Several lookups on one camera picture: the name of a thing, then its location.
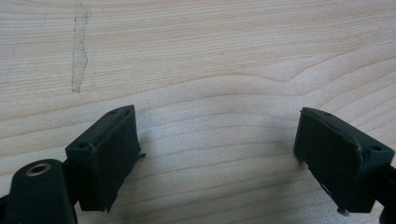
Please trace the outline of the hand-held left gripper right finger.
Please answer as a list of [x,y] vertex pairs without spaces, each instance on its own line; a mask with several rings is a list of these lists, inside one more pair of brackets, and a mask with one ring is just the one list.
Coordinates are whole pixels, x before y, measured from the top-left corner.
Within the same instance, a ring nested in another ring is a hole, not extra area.
[[375,202],[395,214],[395,151],[336,116],[304,107],[295,155],[332,198],[341,213],[369,213]]

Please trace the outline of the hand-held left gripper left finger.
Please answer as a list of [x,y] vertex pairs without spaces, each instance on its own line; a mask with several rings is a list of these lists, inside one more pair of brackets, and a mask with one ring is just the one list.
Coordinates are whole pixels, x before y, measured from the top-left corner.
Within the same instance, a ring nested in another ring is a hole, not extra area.
[[146,157],[137,139],[134,106],[105,113],[65,153],[71,201],[83,211],[109,211],[125,178]]

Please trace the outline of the strip of clear tape residue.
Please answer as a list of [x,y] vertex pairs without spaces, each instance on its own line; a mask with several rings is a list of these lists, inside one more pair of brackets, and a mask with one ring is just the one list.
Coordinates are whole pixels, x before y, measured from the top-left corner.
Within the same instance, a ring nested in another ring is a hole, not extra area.
[[88,64],[88,55],[85,50],[85,32],[89,19],[89,11],[83,6],[83,0],[75,1],[74,18],[74,43],[72,62],[72,82],[73,92],[80,92],[84,79],[85,69]]

